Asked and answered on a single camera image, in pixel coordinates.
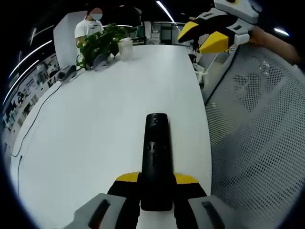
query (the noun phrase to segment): gray pot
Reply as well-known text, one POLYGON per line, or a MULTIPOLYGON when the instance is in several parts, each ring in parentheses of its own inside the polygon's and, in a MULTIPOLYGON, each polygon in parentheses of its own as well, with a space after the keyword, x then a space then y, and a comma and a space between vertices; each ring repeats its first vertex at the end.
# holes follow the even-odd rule
POLYGON ((100 54, 93 61, 92 69, 96 69, 97 66, 108 66, 107 60, 109 55, 100 54))

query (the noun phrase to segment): perforated metal panel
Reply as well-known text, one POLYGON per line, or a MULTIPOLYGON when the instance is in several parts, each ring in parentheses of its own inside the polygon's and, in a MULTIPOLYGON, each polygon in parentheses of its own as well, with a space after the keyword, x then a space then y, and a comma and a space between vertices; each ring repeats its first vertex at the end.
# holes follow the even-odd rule
POLYGON ((212 194, 249 228, 275 228, 305 181, 305 77, 243 45, 206 106, 212 194))

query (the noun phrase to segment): white tabletop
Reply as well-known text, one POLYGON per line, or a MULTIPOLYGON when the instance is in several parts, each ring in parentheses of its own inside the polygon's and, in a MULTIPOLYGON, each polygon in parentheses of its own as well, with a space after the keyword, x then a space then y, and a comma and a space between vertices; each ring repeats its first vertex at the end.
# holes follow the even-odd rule
MULTIPOLYGON (((150 113, 168 115, 174 171, 192 175, 207 195, 211 193, 208 123, 188 51, 146 45, 134 47, 134 52, 132 61, 117 61, 63 84, 43 105, 25 138, 20 198, 42 228, 66 226, 75 210, 107 193, 116 177, 141 170, 145 119, 150 113)), ((14 155, 39 107, 59 85, 53 85, 31 110, 14 155)), ((15 186, 18 163, 19 157, 12 158, 15 186)), ((168 217, 152 215, 158 227, 168 217)), ((146 217, 140 216, 137 228, 146 217)))

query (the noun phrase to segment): black cable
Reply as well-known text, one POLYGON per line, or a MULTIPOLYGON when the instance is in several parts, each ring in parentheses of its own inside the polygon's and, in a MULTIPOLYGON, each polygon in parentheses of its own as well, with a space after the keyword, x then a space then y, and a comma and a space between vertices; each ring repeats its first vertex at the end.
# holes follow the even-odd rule
POLYGON ((40 112, 42 106, 44 105, 44 103, 45 103, 45 102, 46 102, 55 92, 58 91, 58 89, 59 89, 60 87, 61 87, 61 85, 60 85, 54 92, 52 92, 52 93, 45 99, 45 101, 43 101, 43 103, 41 104, 41 106, 40 106, 40 108, 39 108, 39 110, 38 110, 38 112, 37 112, 37 115, 36 115, 34 121, 33 121, 32 124, 30 125, 30 127, 29 127, 27 133, 24 135, 24 137, 23 137, 23 139, 22 139, 22 141, 21 141, 20 148, 19 148, 19 150, 18 150, 17 155, 10 154, 11 156, 13 156, 13 157, 18 157, 18 155, 19 155, 19 153, 20 153, 20 151, 21 151, 22 143, 23 143, 25 137, 27 136, 27 134, 29 133, 30 129, 32 128, 33 124, 35 123, 35 121, 36 121, 36 119, 37 119, 37 117, 38 117, 38 114, 39 114, 39 112, 40 112))
POLYGON ((18 164, 18 171, 17 171, 17 193, 18 193, 18 196, 19 196, 19 168, 20 168, 21 159, 22 159, 22 155, 20 156, 20 160, 19 160, 19 164, 18 164))

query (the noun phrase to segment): yellow robot part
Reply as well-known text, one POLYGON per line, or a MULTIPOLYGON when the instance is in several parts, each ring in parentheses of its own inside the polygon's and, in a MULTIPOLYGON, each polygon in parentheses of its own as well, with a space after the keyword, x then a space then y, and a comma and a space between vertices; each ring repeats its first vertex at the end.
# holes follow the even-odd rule
POLYGON ((201 54, 224 52, 229 48, 229 37, 220 32, 212 33, 199 48, 201 54))
POLYGON ((176 182, 178 185, 198 183, 198 180, 196 180, 194 177, 190 175, 184 175, 180 173, 174 173, 174 175, 176 177, 176 182))
POLYGON ((185 26, 183 27, 182 31, 179 34, 178 40, 180 40, 188 31, 190 31, 192 28, 198 26, 197 23, 193 22, 193 21, 189 21, 188 23, 185 24, 185 26))
POLYGON ((119 176, 118 178, 116 178, 116 181, 137 182, 139 173, 140 172, 123 174, 123 175, 119 176))

